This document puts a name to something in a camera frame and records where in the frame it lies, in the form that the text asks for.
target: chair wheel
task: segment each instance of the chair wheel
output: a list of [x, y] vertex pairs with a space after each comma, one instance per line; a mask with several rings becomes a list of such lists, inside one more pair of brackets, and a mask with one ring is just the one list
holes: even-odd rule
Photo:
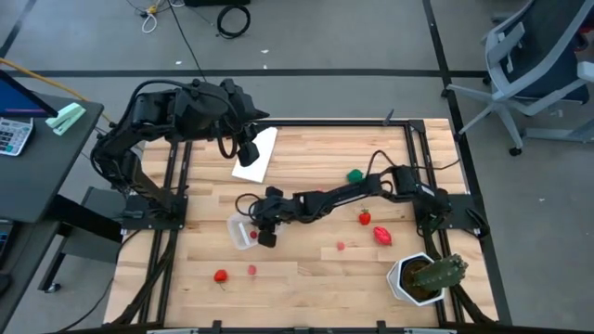
[[520, 154], [522, 154], [521, 148], [510, 148], [510, 155], [512, 157], [519, 156]]

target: potted plant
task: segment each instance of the potted plant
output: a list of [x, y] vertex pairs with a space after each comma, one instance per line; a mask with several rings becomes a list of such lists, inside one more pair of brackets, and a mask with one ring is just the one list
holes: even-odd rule
[[458, 284], [468, 264], [458, 254], [434, 261], [424, 252], [398, 261], [388, 273], [394, 296], [424, 306], [444, 298], [445, 289]]

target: metal bracket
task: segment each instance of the metal bracket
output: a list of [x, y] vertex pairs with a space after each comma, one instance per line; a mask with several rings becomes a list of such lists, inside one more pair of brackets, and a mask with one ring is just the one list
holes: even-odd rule
[[405, 334], [456, 334], [454, 329], [405, 328]]
[[[466, 229], [466, 230], [473, 230], [476, 229], [477, 224], [472, 220], [472, 218], [466, 213], [467, 209], [472, 209], [476, 211], [476, 207], [474, 205], [474, 201], [471, 195], [464, 195], [464, 194], [450, 194], [448, 195], [449, 201], [452, 204], [452, 213], [450, 217], [439, 227], [438, 229]], [[417, 227], [419, 227], [419, 223], [424, 217], [424, 212], [420, 205], [417, 205], [413, 202], [415, 207], [415, 216], [417, 218]]]
[[[139, 215], [143, 215], [144, 212], [150, 211], [149, 202], [138, 196], [133, 195], [126, 201], [126, 212], [138, 212]], [[139, 230], [139, 229], [152, 229], [152, 230], [180, 230], [186, 225], [186, 210], [187, 210], [187, 196], [179, 203], [179, 213], [177, 219], [166, 220], [157, 218], [124, 218], [122, 221], [122, 228]]]
[[197, 328], [176, 328], [148, 330], [147, 334], [198, 334]]

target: chair leg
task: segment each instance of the chair leg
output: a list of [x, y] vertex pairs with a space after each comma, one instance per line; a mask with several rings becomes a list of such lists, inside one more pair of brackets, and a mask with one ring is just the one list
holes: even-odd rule
[[490, 105], [486, 106], [486, 108], [483, 111], [481, 111], [480, 114], [476, 115], [476, 117], [474, 117], [470, 122], [468, 122], [468, 124], [464, 125], [464, 127], [461, 128], [460, 131], [458, 131], [458, 135], [463, 135], [470, 128], [472, 128], [478, 121], [487, 117], [493, 111], [494, 107], [494, 103], [491, 103]]
[[491, 94], [480, 91], [480, 90], [470, 89], [470, 88], [458, 86], [455, 84], [449, 84], [446, 89], [453, 90], [456, 93], [460, 93], [464, 96], [470, 97], [475, 100], [488, 102], [488, 103], [493, 102], [493, 98], [491, 97]]
[[510, 150], [511, 155], [518, 155], [522, 153], [522, 137], [520, 136], [520, 132], [518, 131], [516, 123], [513, 121], [513, 118], [511, 117], [510, 110], [507, 107], [502, 106], [502, 108], [497, 110], [497, 115], [499, 115], [499, 118], [505, 125], [506, 129], [508, 129], [508, 132], [511, 135], [511, 139], [513, 139], [513, 143], [515, 144], [515, 149]]

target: laptop screen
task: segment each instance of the laptop screen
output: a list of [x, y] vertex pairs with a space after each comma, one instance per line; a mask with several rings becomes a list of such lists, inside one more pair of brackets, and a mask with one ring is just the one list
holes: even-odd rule
[[56, 111], [0, 71], [0, 117], [54, 117]]

